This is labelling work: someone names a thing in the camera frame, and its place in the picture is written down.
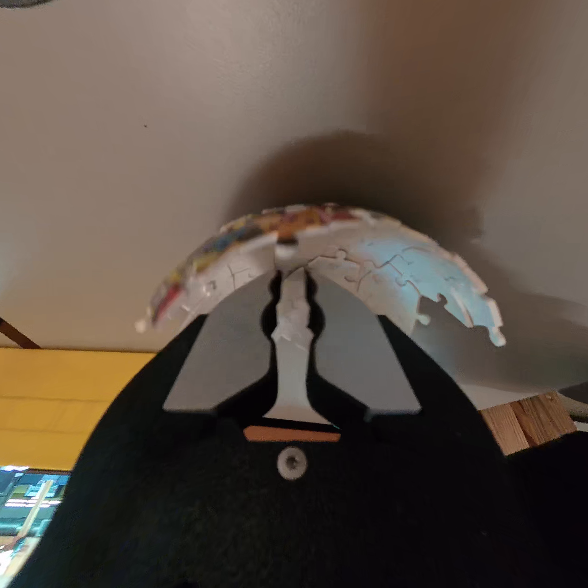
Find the light wooden furniture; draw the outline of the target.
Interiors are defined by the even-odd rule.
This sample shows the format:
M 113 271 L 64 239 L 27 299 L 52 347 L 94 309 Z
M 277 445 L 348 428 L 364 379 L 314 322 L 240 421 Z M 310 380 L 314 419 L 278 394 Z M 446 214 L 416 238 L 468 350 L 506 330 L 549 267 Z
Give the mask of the light wooden furniture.
M 505 456 L 578 432 L 557 392 L 511 401 L 479 413 Z

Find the yellow plastic bin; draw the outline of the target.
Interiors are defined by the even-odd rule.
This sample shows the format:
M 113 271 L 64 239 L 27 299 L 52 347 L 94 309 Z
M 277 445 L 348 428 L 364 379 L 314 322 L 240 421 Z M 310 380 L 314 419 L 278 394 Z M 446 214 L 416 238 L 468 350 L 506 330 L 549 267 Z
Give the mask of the yellow plastic bin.
M 1 349 L 1 466 L 70 471 L 154 353 Z

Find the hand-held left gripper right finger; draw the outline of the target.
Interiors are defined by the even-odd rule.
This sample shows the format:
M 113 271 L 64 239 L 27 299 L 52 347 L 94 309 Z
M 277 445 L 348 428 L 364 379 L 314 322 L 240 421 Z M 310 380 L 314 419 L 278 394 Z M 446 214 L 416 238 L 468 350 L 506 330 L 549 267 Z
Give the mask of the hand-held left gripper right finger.
M 417 415 L 421 403 L 376 315 L 332 279 L 308 276 L 321 320 L 313 342 L 318 376 L 364 405 L 367 419 Z

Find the partly built puzzle ball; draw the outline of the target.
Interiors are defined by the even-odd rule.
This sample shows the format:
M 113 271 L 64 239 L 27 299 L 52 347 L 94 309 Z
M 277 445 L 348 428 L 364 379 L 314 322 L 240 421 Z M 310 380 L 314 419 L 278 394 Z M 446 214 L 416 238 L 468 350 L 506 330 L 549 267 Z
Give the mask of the partly built puzzle ball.
M 224 298 L 270 270 L 281 279 L 276 325 L 266 331 L 275 345 L 277 399 L 261 417 L 335 424 L 335 401 L 320 407 L 332 391 L 367 419 L 364 405 L 316 372 L 313 342 L 321 320 L 309 271 L 349 290 L 380 324 L 386 318 L 408 336 L 418 323 L 429 323 L 420 310 L 429 299 L 444 302 L 466 327 L 487 331 L 496 347 L 506 344 L 498 305 L 460 256 L 393 217 L 333 203 L 269 209 L 225 224 L 163 280 L 136 329 L 156 329 L 174 315 L 184 315 L 185 326 L 204 320 Z

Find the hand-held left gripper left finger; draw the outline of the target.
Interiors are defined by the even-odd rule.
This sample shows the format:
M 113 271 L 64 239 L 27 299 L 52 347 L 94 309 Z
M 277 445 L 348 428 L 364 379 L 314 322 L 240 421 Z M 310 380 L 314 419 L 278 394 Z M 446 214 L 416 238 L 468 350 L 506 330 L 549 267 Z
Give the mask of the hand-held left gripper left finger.
M 265 415 L 277 399 L 275 345 L 266 331 L 276 325 L 270 270 L 220 301 L 206 315 L 164 401 L 171 413 L 230 412 Z

